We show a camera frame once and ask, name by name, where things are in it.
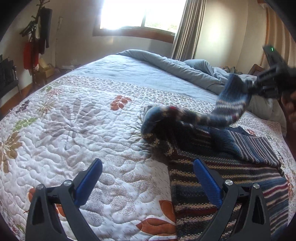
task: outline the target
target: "metal screw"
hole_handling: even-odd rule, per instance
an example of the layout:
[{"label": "metal screw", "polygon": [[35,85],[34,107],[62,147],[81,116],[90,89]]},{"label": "metal screw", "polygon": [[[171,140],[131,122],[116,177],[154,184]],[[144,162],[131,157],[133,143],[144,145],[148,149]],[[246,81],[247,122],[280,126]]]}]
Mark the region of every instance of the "metal screw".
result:
[{"label": "metal screw", "polygon": [[228,186],[231,186],[231,185],[233,184],[233,181],[227,179],[227,180],[225,181],[225,184],[228,185]]},{"label": "metal screw", "polygon": [[260,185],[258,183],[254,183],[253,187],[256,188],[256,189],[259,189]]},{"label": "metal screw", "polygon": [[65,186],[70,186],[71,184],[72,184],[72,181],[71,180],[64,181],[64,185]]},{"label": "metal screw", "polygon": [[44,187],[43,184],[39,184],[39,185],[37,186],[37,189],[38,189],[38,190],[41,190],[43,187]]}]

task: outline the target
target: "hanging dark clothing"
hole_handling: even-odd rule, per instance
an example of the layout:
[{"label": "hanging dark clothing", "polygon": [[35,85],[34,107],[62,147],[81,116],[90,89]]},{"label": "hanging dark clothing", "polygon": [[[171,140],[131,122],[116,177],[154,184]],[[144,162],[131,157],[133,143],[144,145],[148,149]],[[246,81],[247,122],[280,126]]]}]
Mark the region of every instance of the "hanging dark clothing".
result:
[{"label": "hanging dark clothing", "polygon": [[45,46],[49,48],[49,33],[50,23],[52,20],[52,9],[42,8],[40,10],[40,39],[39,39],[39,53],[44,54]]}]

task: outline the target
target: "curtain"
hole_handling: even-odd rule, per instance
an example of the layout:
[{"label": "curtain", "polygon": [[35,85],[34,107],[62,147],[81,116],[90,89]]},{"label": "curtain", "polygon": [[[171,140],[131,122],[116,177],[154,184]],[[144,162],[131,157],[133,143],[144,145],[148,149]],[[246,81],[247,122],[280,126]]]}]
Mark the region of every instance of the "curtain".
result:
[{"label": "curtain", "polygon": [[[267,7],[266,11],[267,29],[265,44],[273,45],[290,67],[296,67],[296,43],[294,39],[276,12],[270,7]],[[261,66],[268,69],[265,54],[262,56]]]},{"label": "curtain", "polygon": [[187,0],[172,47],[171,58],[193,59],[200,36],[207,0]]}]

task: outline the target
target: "floral quilt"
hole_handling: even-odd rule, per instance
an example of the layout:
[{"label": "floral quilt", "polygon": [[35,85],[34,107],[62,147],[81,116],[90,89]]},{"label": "floral quilt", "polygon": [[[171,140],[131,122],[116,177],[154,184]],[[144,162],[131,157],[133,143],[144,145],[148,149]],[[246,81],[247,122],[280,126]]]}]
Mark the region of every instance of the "floral quilt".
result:
[{"label": "floral quilt", "polygon": [[[100,240],[177,240],[165,160],[140,135],[145,107],[175,105],[207,113],[214,106],[157,89],[96,77],[64,76],[35,92],[0,122],[0,213],[20,239],[35,187],[58,186],[95,158],[103,173],[80,211]],[[296,163],[278,123],[244,115],[234,126],[269,139],[296,211]],[[75,240],[61,205],[57,212]]]}]

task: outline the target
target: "window pane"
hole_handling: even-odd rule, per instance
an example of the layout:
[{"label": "window pane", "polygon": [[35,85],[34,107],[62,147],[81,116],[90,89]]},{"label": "window pane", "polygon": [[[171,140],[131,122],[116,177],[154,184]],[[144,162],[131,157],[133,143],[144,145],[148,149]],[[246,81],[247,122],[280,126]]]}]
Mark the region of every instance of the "window pane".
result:
[{"label": "window pane", "polygon": [[144,0],[104,0],[100,28],[140,27],[144,14]]},{"label": "window pane", "polygon": [[176,33],[186,0],[146,0],[145,27]]}]

